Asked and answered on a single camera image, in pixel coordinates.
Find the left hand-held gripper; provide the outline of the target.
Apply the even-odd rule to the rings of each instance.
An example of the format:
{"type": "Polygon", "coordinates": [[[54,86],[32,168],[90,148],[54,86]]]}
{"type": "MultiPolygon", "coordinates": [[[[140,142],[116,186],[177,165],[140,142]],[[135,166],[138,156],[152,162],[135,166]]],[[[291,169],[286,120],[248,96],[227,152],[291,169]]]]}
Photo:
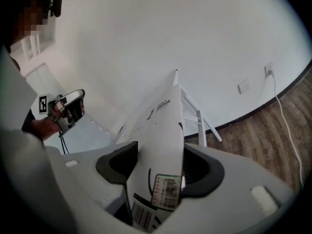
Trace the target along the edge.
{"type": "Polygon", "coordinates": [[[84,116],[84,96],[85,91],[83,89],[75,90],[65,96],[57,95],[53,97],[51,94],[41,95],[39,96],[39,114],[49,117],[49,102],[52,100],[62,100],[64,104],[63,119],[66,124],[63,132],[67,132],[74,127],[75,121],[79,121],[84,116]]]}

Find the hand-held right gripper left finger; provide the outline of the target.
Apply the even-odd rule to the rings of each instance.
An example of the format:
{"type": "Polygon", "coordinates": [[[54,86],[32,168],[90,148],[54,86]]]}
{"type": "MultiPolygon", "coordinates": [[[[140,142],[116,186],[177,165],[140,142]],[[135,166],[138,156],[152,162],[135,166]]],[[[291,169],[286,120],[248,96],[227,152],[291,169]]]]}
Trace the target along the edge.
{"type": "Polygon", "coordinates": [[[65,164],[78,184],[103,210],[133,225],[127,180],[138,161],[138,142],[64,155],[65,164]]]}

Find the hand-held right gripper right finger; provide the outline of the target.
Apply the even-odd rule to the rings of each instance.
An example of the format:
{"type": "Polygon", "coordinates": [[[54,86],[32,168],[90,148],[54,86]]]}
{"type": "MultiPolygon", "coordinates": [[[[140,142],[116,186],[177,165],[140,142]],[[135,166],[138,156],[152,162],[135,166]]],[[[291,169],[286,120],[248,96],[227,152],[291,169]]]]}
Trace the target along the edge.
{"type": "Polygon", "coordinates": [[[186,186],[156,234],[264,234],[295,200],[293,190],[243,156],[185,144],[186,186]]]}

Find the white paper booklet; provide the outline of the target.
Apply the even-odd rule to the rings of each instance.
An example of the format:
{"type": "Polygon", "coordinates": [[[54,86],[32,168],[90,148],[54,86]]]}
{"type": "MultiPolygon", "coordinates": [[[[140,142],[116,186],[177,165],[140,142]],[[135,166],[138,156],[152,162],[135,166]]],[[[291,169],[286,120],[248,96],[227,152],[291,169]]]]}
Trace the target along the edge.
{"type": "Polygon", "coordinates": [[[179,204],[184,133],[181,90],[170,86],[137,119],[123,141],[138,142],[126,188],[133,226],[155,231],[179,204]]]}

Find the person's left forearm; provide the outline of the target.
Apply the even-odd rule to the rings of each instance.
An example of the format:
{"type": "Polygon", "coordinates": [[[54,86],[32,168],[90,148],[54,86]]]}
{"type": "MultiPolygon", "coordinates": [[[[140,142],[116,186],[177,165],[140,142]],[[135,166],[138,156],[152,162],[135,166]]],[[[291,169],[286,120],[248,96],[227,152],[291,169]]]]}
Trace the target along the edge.
{"type": "Polygon", "coordinates": [[[42,141],[49,139],[55,133],[60,132],[58,124],[49,117],[43,119],[34,119],[32,124],[42,141]]]}

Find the person's left hand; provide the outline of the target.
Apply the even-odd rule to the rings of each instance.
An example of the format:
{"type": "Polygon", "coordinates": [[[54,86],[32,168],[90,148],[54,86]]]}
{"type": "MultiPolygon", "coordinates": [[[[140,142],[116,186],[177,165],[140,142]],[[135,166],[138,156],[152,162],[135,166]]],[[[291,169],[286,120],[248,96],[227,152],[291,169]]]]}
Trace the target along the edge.
{"type": "Polygon", "coordinates": [[[49,102],[49,117],[57,124],[58,131],[63,132],[66,125],[63,119],[64,103],[62,100],[52,100],[49,102]]]}

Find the person's black shirt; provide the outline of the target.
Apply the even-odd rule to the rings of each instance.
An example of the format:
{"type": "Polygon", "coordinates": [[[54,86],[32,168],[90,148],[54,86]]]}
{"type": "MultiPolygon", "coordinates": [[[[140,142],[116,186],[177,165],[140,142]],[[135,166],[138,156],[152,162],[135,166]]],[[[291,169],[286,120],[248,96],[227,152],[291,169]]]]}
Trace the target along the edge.
{"type": "Polygon", "coordinates": [[[32,110],[29,110],[29,112],[26,116],[26,119],[23,123],[23,126],[22,126],[23,132],[32,133],[32,134],[35,132],[35,128],[34,128],[33,123],[32,123],[33,120],[35,120],[35,117],[32,113],[32,110]]]}

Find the white table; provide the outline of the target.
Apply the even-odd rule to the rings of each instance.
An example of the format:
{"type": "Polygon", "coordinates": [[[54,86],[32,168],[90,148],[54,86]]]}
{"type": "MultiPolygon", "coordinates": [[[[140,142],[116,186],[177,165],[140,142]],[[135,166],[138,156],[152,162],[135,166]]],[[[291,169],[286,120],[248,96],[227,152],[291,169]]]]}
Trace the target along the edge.
{"type": "Polygon", "coordinates": [[[181,83],[179,83],[179,71],[175,69],[172,70],[162,82],[153,87],[152,90],[135,106],[134,110],[126,118],[123,126],[115,137],[114,144],[131,139],[131,132],[139,127],[142,117],[148,117],[150,113],[155,113],[159,108],[158,105],[153,106],[155,100],[172,86],[176,85],[180,88],[180,100],[182,105],[181,124],[183,127],[184,138],[192,138],[192,134],[195,134],[195,136],[199,137],[199,145],[206,146],[206,131],[209,130],[213,133],[215,138],[221,142],[222,138],[214,125],[204,114],[200,106],[193,100],[190,93],[181,85],[181,83]]]}

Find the white blank wall plate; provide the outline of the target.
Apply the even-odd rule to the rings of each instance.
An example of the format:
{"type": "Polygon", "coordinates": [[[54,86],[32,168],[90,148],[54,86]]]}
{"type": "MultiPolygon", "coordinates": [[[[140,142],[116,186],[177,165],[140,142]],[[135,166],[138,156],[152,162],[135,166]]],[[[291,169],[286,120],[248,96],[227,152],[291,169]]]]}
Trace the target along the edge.
{"type": "Polygon", "coordinates": [[[238,84],[238,90],[240,94],[246,93],[251,89],[251,85],[248,79],[245,79],[241,83],[238,84]]]}

